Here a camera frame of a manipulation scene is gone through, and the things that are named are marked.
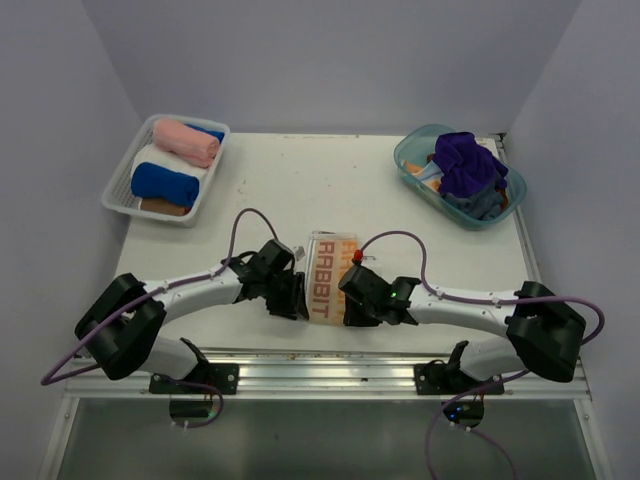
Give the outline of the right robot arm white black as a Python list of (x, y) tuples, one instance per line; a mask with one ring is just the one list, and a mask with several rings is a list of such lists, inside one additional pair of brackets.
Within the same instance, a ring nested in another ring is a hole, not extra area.
[(441, 324), (490, 334), (483, 342), (460, 342), (445, 379), (468, 392), (496, 375), (528, 370), (546, 380), (573, 379), (586, 329), (584, 318), (544, 285), (526, 281), (516, 291), (446, 291), (413, 277), (387, 282), (354, 265), (338, 284), (348, 326)]

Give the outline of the orange blue printed towel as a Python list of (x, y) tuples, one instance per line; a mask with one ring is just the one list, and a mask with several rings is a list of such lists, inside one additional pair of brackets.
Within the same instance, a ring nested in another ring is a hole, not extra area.
[(345, 294), (338, 285), (351, 268), (358, 247), (354, 233), (312, 233), (305, 267), (306, 308), (311, 323), (344, 325)]

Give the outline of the royal blue towel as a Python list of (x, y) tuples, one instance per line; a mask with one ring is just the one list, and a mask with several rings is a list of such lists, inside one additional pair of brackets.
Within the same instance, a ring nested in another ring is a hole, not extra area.
[(131, 191), (140, 198), (164, 198), (169, 202), (192, 207), (200, 193), (197, 178), (142, 163), (131, 178)]

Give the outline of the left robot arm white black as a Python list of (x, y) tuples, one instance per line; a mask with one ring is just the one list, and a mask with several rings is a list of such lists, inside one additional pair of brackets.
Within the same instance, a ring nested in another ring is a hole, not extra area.
[(211, 384), (212, 367), (191, 341), (161, 336), (173, 320), (220, 305), (262, 299), (273, 316), (305, 320), (304, 275), (295, 268), (305, 255), (269, 240), (192, 277), (164, 282), (116, 277), (75, 328), (76, 337), (111, 380), (136, 371), (174, 381), (185, 392)]

